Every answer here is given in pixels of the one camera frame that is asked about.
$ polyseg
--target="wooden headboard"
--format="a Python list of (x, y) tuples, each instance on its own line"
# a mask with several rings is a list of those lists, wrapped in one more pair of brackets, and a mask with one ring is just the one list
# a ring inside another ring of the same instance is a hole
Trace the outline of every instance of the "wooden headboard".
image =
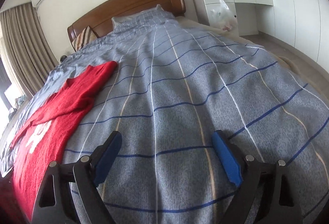
[(160, 4), (165, 11), (174, 16), (184, 16), (184, 0), (108, 0), (76, 20), (67, 28), (72, 42), (83, 29), (90, 26), (97, 37), (107, 35), (113, 30), (112, 17), (128, 16)]

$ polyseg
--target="pillow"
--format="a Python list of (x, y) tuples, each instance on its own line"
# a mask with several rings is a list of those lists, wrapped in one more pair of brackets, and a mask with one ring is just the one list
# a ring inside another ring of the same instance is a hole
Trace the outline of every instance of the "pillow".
[(118, 16), (114, 16), (112, 17), (112, 22), (113, 22), (113, 29), (118, 26), (120, 23), (124, 22), (124, 21), (128, 21), (128, 20), (132, 20), (133, 18), (142, 15), (143, 13), (146, 12), (150, 12), (150, 11), (156, 11), (156, 10), (163, 10), (161, 8), (161, 6), (158, 4), (155, 8), (149, 9), (149, 10), (145, 10), (145, 11), (141, 11), (129, 16), (122, 16), (122, 17), (118, 17)]
[(97, 39), (97, 36), (94, 34), (90, 26), (82, 30), (82, 32), (72, 41), (72, 47), (75, 51), (82, 49), (88, 43)]

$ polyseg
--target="bed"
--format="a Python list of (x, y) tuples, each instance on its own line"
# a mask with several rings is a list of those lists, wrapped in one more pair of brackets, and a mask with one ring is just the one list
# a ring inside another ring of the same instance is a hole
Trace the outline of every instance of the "bed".
[[(113, 28), (112, 17), (145, 11)], [(235, 193), (211, 142), (215, 130), (259, 161), (286, 161), (304, 223), (328, 200), (329, 109), (320, 94), (262, 46), (184, 18), (184, 0), (108, 0), (68, 27), (98, 39), (57, 66), (7, 139), (2, 169), (14, 163), (14, 133), (67, 78), (109, 60), (117, 70), (66, 145), (75, 162), (123, 136), (99, 193), (117, 223), (215, 223)], [(72, 196), (88, 223), (77, 189)], [(247, 223), (252, 223), (255, 208)]]

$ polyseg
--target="desk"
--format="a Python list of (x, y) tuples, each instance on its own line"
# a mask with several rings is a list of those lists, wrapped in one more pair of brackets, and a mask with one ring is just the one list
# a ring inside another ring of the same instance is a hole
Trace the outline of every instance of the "desk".
[[(237, 18), (238, 28), (233, 30), (232, 33), (238, 36), (258, 34), (256, 6), (266, 5), (271, 7), (268, 9), (273, 9), (273, 0), (224, 1)], [(215, 27), (210, 13), (212, 13), (211, 10), (216, 10), (220, 6), (220, 0), (193, 0), (193, 2), (199, 23)]]

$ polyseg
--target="sheer curtain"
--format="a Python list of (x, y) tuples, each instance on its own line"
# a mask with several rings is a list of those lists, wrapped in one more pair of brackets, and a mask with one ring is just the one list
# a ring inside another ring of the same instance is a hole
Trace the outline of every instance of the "sheer curtain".
[(58, 64), (31, 3), (0, 13), (0, 55), (12, 83), (31, 99)]

